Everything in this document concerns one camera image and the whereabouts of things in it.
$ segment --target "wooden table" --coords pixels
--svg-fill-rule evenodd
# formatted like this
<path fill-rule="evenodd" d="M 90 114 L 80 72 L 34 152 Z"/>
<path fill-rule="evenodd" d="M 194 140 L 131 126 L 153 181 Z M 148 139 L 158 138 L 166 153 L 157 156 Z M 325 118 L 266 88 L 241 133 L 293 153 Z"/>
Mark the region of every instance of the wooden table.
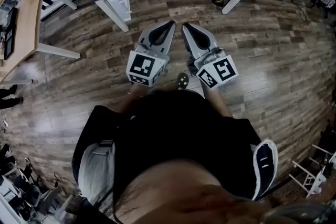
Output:
<path fill-rule="evenodd" d="M 39 42 L 39 22 L 43 0 L 21 0 L 17 5 L 14 52 L 0 67 L 0 85 L 27 84 L 31 80 L 4 81 L 9 73 L 36 51 L 79 59 L 77 52 L 64 50 Z"/>

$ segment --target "wooden floor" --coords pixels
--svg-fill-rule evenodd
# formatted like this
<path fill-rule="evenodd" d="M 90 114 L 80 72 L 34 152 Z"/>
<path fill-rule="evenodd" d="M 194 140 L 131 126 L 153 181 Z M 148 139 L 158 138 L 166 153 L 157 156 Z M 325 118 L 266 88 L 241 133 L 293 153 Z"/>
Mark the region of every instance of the wooden floor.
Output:
<path fill-rule="evenodd" d="M 222 88 L 223 97 L 235 115 L 250 119 L 261 138 L 277 144 L 278 180 L 287 176 L 293 159 L 308 155 L 332 110 L 335 86 L 334 34 L 317 8 L 307 9 L 305 23 L 290 0 L 243 0 L 226 16 L 211 0 L 130 1 L 128 33 L 88 0 L 76 1 L 76 11 L 66 7 L 41 24 L 43 43 L 82 57 L 36 53 L 17 68 L 18 76 L 35 82 L 19 87 L 23 105 L 0 111 L 9 123 L 0 141 L 10 143 L 21 166 L 29 156 L 47 186 L 55 182 L 54 171 L 73 180 L 72 154 L 93 107 L 113 108 L 130 87 L 125 69 L 141 31 L 170 19 L 177 22 L 177 31 L 171 64 L 158 87 L 187 69 L 182 23 L 199 24 L 232 55 L 239 77 Z M 197 80 L 190 86 L 200 90 Z"/>

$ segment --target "clothing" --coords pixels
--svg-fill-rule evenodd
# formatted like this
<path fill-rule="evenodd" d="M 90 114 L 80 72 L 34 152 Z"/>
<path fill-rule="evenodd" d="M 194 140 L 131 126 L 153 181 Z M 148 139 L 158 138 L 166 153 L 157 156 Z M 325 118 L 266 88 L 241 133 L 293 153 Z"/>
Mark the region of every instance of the clothing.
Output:
<path fill-rule="evenodd" d="M 113 144 L 104 145 L 108 154 L 94 156 L 98 144 L 85 150 L 78 182 L 91 204 L 111 219 L 111 204 L 115 205 L 129 183 L 148 168 L 175 159 L 199 163 L 236 196 L 253 196 L 256 177 L 251 145 L 258 145 L 260 138 L 248 120 L 222 117 L 198 93 L 151 94 L 124 115 L 110 134 Z M 106 163 L 101 168 L 97 168 L 98 158 Z M 108 185 L 108 189 L 87 188 L 90 184 Z M 92 191 L 99 188 L 100 194 Z"/>
<path fill-rule="evenodd" d="M 28 165 L 26 165 L 24 170 L 22 169 L 20 170 L 25 175 L 25 177 L 29 180 L 31 177 L 31 174 L 33 173 L 33 170 Z M 22 189 L 24 192 L 27 192 L 32 185 L 31 183 L 25 181 L 21 176 L 16 177 L 13 181 L 13 184 L 15 187 Z"/>
<path fill-rule="evenodd" d="M 0 151 L 0 174 L 4 175 L 7 172 L 6 165 L 8 163 L 14 163 L 15 164 L 15 158 L 14 156 L 9 156 L 6 158 L 6 153 L 9 152 L 9 146 L 8 144 L 5 144 L 3 148 Z"/>
<path fill-rule="evenodd" d="M 20 103 L 21 99 L 20 98 L 11 98 L 11 99 L 6 99 L 3 100 L 2 98 L 5 98 L 9 96 L 10 94 L 13 94 L 13 90 L 9 89 L 0 89 L 0 109 L 8 109 L 16 106 L 17 104 Z"/>

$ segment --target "person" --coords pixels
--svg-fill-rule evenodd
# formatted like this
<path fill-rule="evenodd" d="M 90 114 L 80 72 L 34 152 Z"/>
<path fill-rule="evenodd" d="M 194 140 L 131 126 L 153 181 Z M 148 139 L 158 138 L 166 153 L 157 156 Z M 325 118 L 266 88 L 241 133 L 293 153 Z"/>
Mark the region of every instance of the person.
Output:
<path fill-rule="evenodd" d="M 7 153 L 11 153 L 11 149 L 9 147 L 8 144 L 5 144 L 1 150 L 0 150 L 0 170 L 3 171 L 5 169 L 5 167 L 7 166 L 8 163 L 13 163 L 14 165 L 16 165 L 16 160 L 15 157 L 9 156 L 6 157 Z"/>
<path fill-rule="evenodd" d="M 13 85 L 10 89 L 0 89 L 0 109 L 7 109 L 23 103 L 23 98 L 3 99 L 11 94 L 15 94 L 17 85 Z"/>
<path fill-rule="evenodd" d="M 265 211 L 249 199 L 257 177 L 251 145 L 260 138 L 247 119 L 232 117 L 219 88 L 202 83 L 203 98 L 185 82 L 179 75 L 151 94 L 133 84 L 114 109 L 113 142 L 80 138 L 73 163 L 80 159 L 83 196 L 123 224 L 258 223 Z"/>

